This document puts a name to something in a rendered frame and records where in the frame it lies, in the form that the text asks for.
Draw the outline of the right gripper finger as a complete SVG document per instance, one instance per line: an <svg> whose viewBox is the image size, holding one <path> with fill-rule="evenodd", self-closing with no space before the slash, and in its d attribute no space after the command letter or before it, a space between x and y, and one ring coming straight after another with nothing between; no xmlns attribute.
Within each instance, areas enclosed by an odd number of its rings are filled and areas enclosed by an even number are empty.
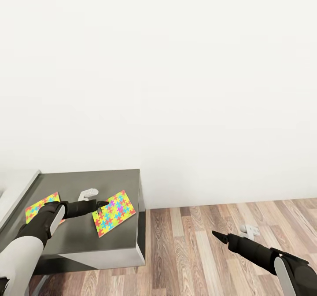
<svg viewBox="0 0 317 296"><path fill-rule="evenodd" d="M226 235L226 234L213 231L212 234L224 244L226 244L229 241L229 237L230 237L229 233Z"/></svg>

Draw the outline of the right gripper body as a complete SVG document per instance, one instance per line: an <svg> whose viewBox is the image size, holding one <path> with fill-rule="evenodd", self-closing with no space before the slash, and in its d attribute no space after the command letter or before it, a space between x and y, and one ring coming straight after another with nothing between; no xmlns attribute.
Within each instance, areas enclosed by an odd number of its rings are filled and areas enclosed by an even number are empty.
<svg viewBox="0 0 317 296"><path fill-rule="evenodd" d="M232 233L229 234L229 241L226 243L229 244L228 249L258 265L256 252L260 244L246 237L240 237Z"/></svg>

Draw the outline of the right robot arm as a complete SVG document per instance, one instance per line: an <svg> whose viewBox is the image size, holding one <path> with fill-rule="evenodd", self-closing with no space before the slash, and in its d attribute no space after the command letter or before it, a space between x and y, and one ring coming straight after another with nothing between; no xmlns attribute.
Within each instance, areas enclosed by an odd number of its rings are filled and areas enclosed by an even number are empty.
<svg viewBox="0 0 317 296"><path fill-rule="evenodd" d="M270 249L254 241L259 237L258 229L243 224L239 227L239 236L213 231L212 234L228 249L240 254L252 263L264 268L278 277L285 296L317 296L317 274L309 262L289 252Z"/></svg>

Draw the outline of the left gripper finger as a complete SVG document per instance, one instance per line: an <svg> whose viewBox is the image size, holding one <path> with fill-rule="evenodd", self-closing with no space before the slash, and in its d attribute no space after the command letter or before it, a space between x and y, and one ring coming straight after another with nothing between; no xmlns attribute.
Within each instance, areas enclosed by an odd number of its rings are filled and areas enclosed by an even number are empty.
<svg viewBox="0 0 317 296"><path fill-rule="evenodd" d="M99 207L103 207L103 206L106 206L106 205L108 205L108 204L109 204L108 201L104 201L104 202L98 201L98 202L96 203L96 211L98 210Z"/></svg>

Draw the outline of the jigsaw puzzle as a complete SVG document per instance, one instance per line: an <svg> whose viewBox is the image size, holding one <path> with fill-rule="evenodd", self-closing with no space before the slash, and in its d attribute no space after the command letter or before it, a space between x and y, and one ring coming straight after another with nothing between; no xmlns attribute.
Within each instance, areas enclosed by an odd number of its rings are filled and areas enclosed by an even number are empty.
<svg viewBox="0 0 317 296"><path fill-rule="evenodd" d="M49 197L47 197L43 200L40 200L39 202L35 203L31 207L26 208L25 209L25 211L26 211L26 223L29 223L35 217L35 215L38 214L39 209L42 206L44 206L44 203L52 202L52 201L59 201L60 202L59 194L57 192L50 195Z"/></svg>
<svg viewBox="0 0 317 296"><path fill-rule="evenodd" d="M124 190L106 201L109 204L101 207L103 212L92 213L99 237L136 213Z"/></svg>

